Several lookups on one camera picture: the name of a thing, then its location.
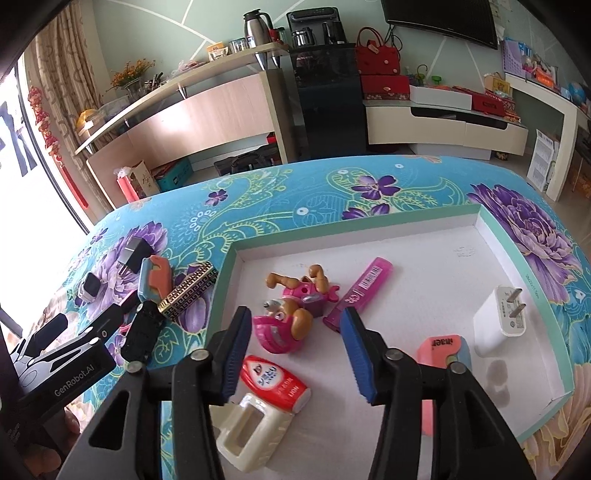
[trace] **barcode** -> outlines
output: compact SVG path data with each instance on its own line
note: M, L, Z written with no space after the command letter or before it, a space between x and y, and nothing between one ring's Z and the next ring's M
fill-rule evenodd
M375 282L375 279L378 278L382 269L379 267L373 267L369 273L365 276L365 278L359 282L359 286L364 288L365 290L369 290L371 285Z

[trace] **curtain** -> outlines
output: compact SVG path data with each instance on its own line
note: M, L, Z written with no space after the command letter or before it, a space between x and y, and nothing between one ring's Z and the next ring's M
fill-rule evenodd
M86 160L86 150L75 155L82 143L76 133L76 121L81 112L102 105L82 30L82 13L78 0L66 6L35 38L31 45L42 90L50 104L54 124L58 127L66 150L92 193L110 212L113 208L92 176ZM108 133L95 141L104 147L116 137Z

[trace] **wooden desk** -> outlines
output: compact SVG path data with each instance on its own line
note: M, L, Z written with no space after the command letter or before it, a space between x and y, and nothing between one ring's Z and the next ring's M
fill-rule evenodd
M264 70L188 97L115 138L86 164L117 208L127 200L113 171L142 160L151 170L216 145L274 131L281 161L296 161L293 116L283 75L281 69Z
M183 93L183 89L185 87L213 78L222 73L230 72L231 70L236 70L240 67L245 67L251 64L257 64L257 60L255 57L256 53L268 53L269 55L273 54L279 56L289 56L289 52L287 51L287 48L285 46L282 46L278 43L268 43L266 45L261 45L260 47L249 48L238 53L233 53L232 55L228 55L215 61L210 61L205 65L184 72L176 76L175 78L167 81L162 86L156 88L156 90L143 96L137 102L132 103L125 110L114 116L111 120L109 120L102 127L100 127L95 133L93 133L88 138L88 140L86 140L81 146L79 146L75 153L80 153L96 139L100 138L105 133L113 130L119 125L122 125L126 121L126 119L129 119L134 115L143 112L150 106L155 105L158 102L161 102L162 100L170 97L171 95L174 95L179 91Z
M589 117L571 101L542 85L535 82L528 82L527 80L511 75L510 73L505 74L505 80L509 82L515 90L519 90L520 92L536 98L540 102L550 105L564 115L562 133L560 135L560 146L558 147L556 165L554 166L554 175L552 176L550 184L548 185L548 190L546 191L546 195L557 202L566 182L566 175L569 172L570 162L573 159L574 145L577 140L577 130L579 127L582 127L588 131L587 120Z

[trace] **blue floral fabric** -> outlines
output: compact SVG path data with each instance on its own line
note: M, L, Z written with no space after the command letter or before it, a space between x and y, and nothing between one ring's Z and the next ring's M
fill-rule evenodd
M66 312L82 331L109 304L137 287L138 276L118 274L116 259L131 236L145 238L167 257L174 282L193 262L220 268L232 242L244 238L371 215L478 202L515 241L548 297L574 364L590 361L591 271L579 246L548 204L509 170L452 157L383 155L334 158L255 170L159 194L104 218L70 264L63 288ZM85 304L77 286L93 271L103 282ZM210 296L167 325L149 367L175 364L203 345ZM110 339L115 370L84 396L94 408L124 372L119 354L128 326ZM173 478L170 406L163 412L163 467Z

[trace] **shelf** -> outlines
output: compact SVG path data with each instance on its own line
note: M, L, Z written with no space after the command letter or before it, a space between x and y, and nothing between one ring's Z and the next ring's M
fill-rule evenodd
M162 100L175 94L181 88L194 85L195 83L202 82L231 70L236 70L247 65L258 63L255 57L257 53L272 53L279 56L289 55L286 46L279 45L278 43L268 43L266 45L249 48L238 53L233 53L226 57L222 57L221 59L210 61L205 65L184 72L181 75L178 75L167 81L162 86L156 88L156 90L153 92L143 96L137 102L132 103L121 113L114 116L111 120L100 127L94 134L92 134L88 140L80 145L74 153L80 153L96 139L123 124L127 118L143 112L150 106L155 105L156 103L161 102Z

